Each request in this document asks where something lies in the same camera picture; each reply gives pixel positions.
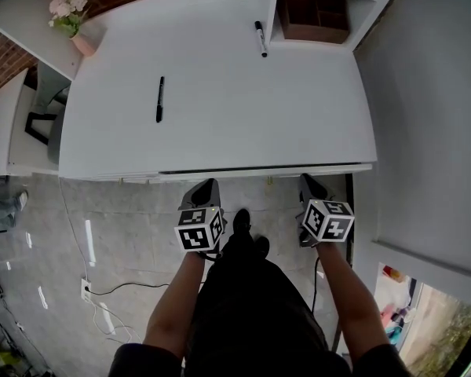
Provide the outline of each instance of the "wooden box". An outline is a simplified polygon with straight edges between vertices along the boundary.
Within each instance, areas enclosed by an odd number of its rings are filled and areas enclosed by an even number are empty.
[[[349,36],[345,0],[278,0],[285,39],[343,43]]]

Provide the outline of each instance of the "forearm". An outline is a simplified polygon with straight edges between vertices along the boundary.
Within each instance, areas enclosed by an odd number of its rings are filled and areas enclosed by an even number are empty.
[[[179,358],[183,357],[204,263],[205,260],[196,253],[185,255],[176,276],[150,316],[145,344],[162,347]]]
[[[356,361],[369,349],[389,343],[377,303],[337,247],[321,243],[316,249],[352,359]]]

